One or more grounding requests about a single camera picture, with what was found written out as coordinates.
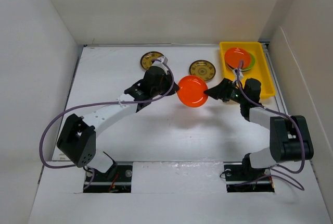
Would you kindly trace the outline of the black plate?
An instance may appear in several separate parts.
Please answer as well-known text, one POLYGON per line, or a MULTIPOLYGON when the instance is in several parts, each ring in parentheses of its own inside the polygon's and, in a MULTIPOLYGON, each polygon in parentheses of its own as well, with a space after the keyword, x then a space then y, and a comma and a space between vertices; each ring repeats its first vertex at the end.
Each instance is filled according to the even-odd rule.
MULTIPOLYGON (((228 68, 230 68, 231 70, 234 70, 235 68, 233 68, 232 66, 230 66, 230 65, 227 65, 227 67, 228 68)), ((247 72, 247 71, 249 71, 249 70, 251 70, 252 69, 252 67, 247 67, 246 69, 241 69, 241 72, 247 72)))

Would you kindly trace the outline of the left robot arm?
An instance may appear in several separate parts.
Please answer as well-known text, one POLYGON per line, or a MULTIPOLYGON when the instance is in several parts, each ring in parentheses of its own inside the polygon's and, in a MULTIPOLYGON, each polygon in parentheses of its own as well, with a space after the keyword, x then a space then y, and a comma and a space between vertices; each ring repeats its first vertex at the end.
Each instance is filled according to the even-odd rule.
POLYGON ((57 141, 57 147, 78 168, 89 167, 104 180, 116 175, 117 162, 106 152, 97 150, 98 136, 124 117, 151 104, 156 96, 170 96, 179 90, 173 73, 166 64, 152 65, 144 77, 126 89, 113 103, 85 116, 68 116, 57 141))

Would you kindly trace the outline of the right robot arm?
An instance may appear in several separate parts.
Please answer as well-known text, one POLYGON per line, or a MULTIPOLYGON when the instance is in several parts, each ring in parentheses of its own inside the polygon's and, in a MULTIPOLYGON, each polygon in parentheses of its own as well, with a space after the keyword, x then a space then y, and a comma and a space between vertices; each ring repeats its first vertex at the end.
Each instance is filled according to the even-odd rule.
POLYGON ((242 160, 240 172, 246 179, 253 179, 260 169, 271 167, 298 174, 305 161, 312 159, 314 148, 305 117, 286 115, 263 106, 260 81, 250 78, 242 85, 240 81, 225 78, 204 94, 215 100, 238 103, 245 120, 269 131, 269 146, 246 154, 242 160))

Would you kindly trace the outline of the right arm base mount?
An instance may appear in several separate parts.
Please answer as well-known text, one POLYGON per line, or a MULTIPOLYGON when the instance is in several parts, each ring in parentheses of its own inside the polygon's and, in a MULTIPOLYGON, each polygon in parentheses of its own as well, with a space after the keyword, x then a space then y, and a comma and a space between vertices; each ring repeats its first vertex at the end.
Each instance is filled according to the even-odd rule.
POLYGON ((226 182, 227 193, 274 193, 273 180, 268 168, 252 168, 249 158, 242 162, 226 162, 220 178, 226 182))

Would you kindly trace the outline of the green plate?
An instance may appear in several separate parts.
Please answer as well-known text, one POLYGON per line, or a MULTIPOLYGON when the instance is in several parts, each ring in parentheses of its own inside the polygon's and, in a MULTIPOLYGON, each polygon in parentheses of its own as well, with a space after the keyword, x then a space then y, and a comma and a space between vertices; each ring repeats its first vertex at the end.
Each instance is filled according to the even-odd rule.
POLYGON ((242 71, 249 71, 255 65, 255 56, 251 52, 249 52, 249 55, 251 57, 251 62, 250 62, 250 64, 246 68, 242 68, 242 71))

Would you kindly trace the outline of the orange plate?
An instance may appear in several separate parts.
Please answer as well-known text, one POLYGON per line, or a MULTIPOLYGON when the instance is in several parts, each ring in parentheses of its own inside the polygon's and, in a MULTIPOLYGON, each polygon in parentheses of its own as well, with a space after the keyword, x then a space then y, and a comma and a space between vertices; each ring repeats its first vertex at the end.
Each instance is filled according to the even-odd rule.
POLYGON ((239 63, 243 61, 243 68, 247 68, 251 64, 250 54, 242 48, 229 48, 224 55, 225 62, 232 68, 237 68, 239 63))
POLYGON ((188 75, 178 82, 177 96, 187 107, 197 108, 205 104, 208 96, 204 93, 207 84, 198 76, 188 75))

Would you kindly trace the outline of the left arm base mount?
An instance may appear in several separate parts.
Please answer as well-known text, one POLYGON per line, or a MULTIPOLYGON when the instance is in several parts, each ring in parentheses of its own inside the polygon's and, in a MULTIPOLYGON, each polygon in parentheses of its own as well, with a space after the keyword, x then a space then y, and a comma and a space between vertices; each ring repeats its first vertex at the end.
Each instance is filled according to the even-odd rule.
POLYGON ((83 193, 131 193, 133 162, 121 161, 112 167, 111 177, 83 167, 85 179, 83 193))

